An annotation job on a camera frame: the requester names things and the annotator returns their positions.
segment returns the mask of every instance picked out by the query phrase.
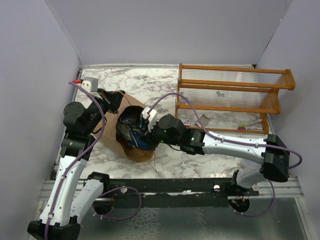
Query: green marker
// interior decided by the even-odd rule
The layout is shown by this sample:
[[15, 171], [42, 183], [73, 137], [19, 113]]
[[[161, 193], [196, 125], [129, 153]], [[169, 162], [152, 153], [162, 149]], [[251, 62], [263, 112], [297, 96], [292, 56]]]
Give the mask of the green marker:
[[259, 120], [256, 120], [256, 121], [251, 121], [251, 122], [248, 122], [248, 123], [240, 124], [239, 127], [245, 127], [245, 126], [249, 126], [249, 125], [252, 125], [252, 124], [257, 124], [257, 123], [260, 123], [260, 122], [262, 122], [262, 119], [259, 119]]

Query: wooden rack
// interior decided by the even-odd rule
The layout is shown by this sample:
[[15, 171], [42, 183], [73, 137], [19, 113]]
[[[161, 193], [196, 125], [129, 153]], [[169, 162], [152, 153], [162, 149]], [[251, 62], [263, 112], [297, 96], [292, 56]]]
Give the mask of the wooden rack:
[[[187, 97], [196, 110], [257, 113], [262, 119], [262, 131], [208, 128], [210, 131], [267, 134], [269, 132], [267, 114], [281, 112], [279, 90], [293, 90], [295, 86], [290, 69], [180, 64], [177, 92]], [[179, 117], [179, 109], [191, 109], [191, 107], [183, 98], [177, 96], [176, 118]]]

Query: marble surface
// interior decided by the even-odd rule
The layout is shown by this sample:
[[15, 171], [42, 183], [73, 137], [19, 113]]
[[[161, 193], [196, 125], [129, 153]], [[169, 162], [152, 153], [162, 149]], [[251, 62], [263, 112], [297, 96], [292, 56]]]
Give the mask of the marble surface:
[[[81, 78], [99, 79], [99, 88], [106, 91], [124, 90], [131, 96], [151, 106], [162, 95], [176, 92], [178, 68], [122, 68], [122, 69], [84, 69]], [[174, 115], [175, 96], [168, 96], [155, 108], [158, 119], [166, 114]], [[82, 92], [77, 92], [76, 101], [87, 107], [91, 101]], [[259, 117], [255, 114], [217, 114], [214, 121], [219, 128], [229, 128], [230, 124], [250, 122]], [[226, 136], [261, 138], [259, 134], [226, 133]], [[98, 142], [90, 155], [81, 178], [92, 172], [109, 174], [111, 178], [224, 178], [231, 177], [241, 167], [241, 158], [226, 155], [188, 155], [175, 151], [165, 144], [159, 144], [155, 157], [150, 162], [136, 163], [108, 149]]]

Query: wall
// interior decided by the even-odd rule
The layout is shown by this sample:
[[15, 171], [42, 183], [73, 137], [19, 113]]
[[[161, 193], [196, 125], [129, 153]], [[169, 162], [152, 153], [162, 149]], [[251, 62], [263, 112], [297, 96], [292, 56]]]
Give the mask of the wall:
[[257, 64], [292, 0], [46, 0], [83, 64]]
[[[304, 162], [292, 174], [299, 177], [310, 216], [320, 238], [320, 1], [294, 0], [258, 68], [291, 69], [293, 91], [280, 93], [281, 114], [272, 116], [276, 133], [300, 152]], [[297, 160], [291, 157], [291, 164]]]
[[0, 235], [27, 239], [79, 58], [43, 0], [0, 3]]

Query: brown paper bag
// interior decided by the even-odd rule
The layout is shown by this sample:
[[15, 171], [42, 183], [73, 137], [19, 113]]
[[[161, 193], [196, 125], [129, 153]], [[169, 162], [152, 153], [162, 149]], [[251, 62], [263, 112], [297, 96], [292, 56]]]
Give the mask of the brown paper bag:
[[[109, 149], [114, 151], [115, 153], [119, 154], [122, 157], [127, 157], [129, 160], [135, 162], [147, 162], [149, 161], [152, 156], [154, 155], [154, 151], [150, 150], [142, 150], [137, 149], [133, 146], [127, 144], [126, 140], [121, 136], [116, 136], [116, 124], [118, 121], [118, 117], [122, 114], [122, 112], [129, 107], [130, 104], [132, 106], [140, 106], [144, 109], [146, 106], [135, 99], [134, 97], [130, 96], [129, 94], [125, 94], [125, 97], [122, 98], [120, 107], [118, 109], [118, 114], [112, 114], [107, 112], [105, 114], [106, 117], [106, 125], [104, 127], [104, 131], [100, 141], [106, 145]], [[102, 121], [96, 126], [95, 130], [98, 130], [102, 126]]]

